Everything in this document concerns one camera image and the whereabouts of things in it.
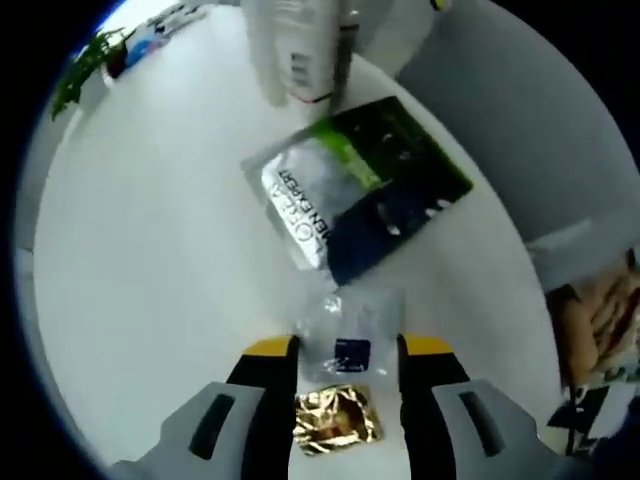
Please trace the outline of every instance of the clear plastic bag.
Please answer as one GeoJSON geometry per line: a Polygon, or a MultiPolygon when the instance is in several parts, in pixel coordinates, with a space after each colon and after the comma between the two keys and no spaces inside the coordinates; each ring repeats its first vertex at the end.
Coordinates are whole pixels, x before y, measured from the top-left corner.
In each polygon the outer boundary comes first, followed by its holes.
{"type": "Polygon", "coordinates": [[[403,320],[399,291],[347,286],[310,303],[295,326],[303,376],[321,383],[395,381],[403,320]]]}

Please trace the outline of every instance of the white table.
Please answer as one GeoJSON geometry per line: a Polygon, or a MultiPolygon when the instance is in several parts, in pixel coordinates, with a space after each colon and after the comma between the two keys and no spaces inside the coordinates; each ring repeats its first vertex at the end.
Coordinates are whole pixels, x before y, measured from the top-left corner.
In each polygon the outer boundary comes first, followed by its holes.
{"type": "MultiPolygon", "coordinates": [[[[475,188],[358,283],[402,288],[408,331],[446,339],[472,377],[487,378],[543,424],[560,381],[524,246],[443,126],[356,58],[348,105],[390,94],[475,188]]],[[[214,9],[121,77],[86,120],[50,171],[35,286],[60,392],[99,460],[110,464],[151,448],[161,422],[207,383],[224,381],[248,345],[290,330],[308,296],[306,277],[239,163],[301,123],[291,106],[262,100],[232,7],[214,9]]],[[[292,472],[320,478],[357,463],[358,477],[401,471],[394,478],[403,478],[408,462],[394,402],[392,394],[376,398],[385,442],[312,459],[312,471],[294,446],[292,472]]]]}

